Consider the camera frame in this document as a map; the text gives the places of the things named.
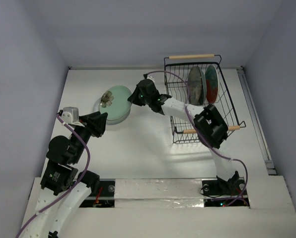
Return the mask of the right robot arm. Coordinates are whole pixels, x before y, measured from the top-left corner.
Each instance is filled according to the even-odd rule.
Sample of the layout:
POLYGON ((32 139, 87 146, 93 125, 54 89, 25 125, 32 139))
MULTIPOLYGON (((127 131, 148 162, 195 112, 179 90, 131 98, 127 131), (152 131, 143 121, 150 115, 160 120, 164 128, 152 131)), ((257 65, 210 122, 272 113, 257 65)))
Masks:
POLYGON ((211 152, 219 191, 222 194, 230 194, 235 190, 239 173, 233 167, 232 159, 220 151, 222 143, 227 139, 228 126, 214 105, 193 106, 170 95, 160 94, 150 79, 141 80, 128 101, 137 106, 149 106, 155 113, 189 122, 199 141, 211 152))

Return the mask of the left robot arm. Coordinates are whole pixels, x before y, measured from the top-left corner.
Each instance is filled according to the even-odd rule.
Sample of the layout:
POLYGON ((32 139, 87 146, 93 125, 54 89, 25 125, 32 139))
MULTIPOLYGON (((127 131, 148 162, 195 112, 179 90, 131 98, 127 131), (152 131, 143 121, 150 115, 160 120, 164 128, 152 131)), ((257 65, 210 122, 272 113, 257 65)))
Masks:
POLYGON ((61 238, 83 201, 101 192, 100 176, 88 170, 87 143, 104 134, 107 117, 101 112, 80 116, 77 108, 69 107, 57 113, 71 135, 58 135, 49 142, 34 214, 22 225, 18 238, 61 238))

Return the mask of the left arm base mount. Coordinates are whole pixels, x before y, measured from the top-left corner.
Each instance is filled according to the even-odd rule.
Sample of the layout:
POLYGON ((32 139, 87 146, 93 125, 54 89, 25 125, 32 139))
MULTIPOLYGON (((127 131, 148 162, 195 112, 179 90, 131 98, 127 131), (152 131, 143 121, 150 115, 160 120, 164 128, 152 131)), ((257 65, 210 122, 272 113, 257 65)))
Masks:
POLYGON ((79 206, 80 208, 115 207, 115 180, 101 180, 97 192, 92 192, 79 206))

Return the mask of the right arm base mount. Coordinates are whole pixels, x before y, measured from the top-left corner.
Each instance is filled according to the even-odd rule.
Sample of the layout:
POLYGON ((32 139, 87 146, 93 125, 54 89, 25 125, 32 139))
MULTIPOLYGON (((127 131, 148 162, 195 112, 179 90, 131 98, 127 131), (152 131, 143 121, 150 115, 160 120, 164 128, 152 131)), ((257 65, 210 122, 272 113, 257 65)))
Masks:
POLYGON ((202 180, 199 193, 204 198, 205 207, 226 207, 226 206, 245 206, 250 207, 247 191, 244 188, 244 180, 240 179, 230 190, 220 188, 216 179, 202 180))

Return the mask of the green flower plate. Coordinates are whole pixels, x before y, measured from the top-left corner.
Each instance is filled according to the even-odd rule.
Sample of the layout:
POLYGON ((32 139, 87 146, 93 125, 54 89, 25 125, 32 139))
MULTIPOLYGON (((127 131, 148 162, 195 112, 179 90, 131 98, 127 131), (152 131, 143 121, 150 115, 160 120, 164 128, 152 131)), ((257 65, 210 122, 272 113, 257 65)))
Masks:
POLYGON ((102 107, 110 106, 113 100, 128 99, 131 94, 131 91, 125 86, 113 86, 102 95, 101 105, 102 107))

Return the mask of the white bowl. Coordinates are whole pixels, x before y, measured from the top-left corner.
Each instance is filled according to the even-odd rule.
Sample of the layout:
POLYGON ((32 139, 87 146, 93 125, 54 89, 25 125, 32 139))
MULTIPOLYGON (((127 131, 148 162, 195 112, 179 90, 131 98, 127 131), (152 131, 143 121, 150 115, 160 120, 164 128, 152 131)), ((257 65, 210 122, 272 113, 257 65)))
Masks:
POLYGON ((98 99, 93 107, 94 112, 107 113, 107 125, 116 125, 123 122, 131 112, 131 103, 127 99, 113 100, 110 106, 102 107, 98 99))

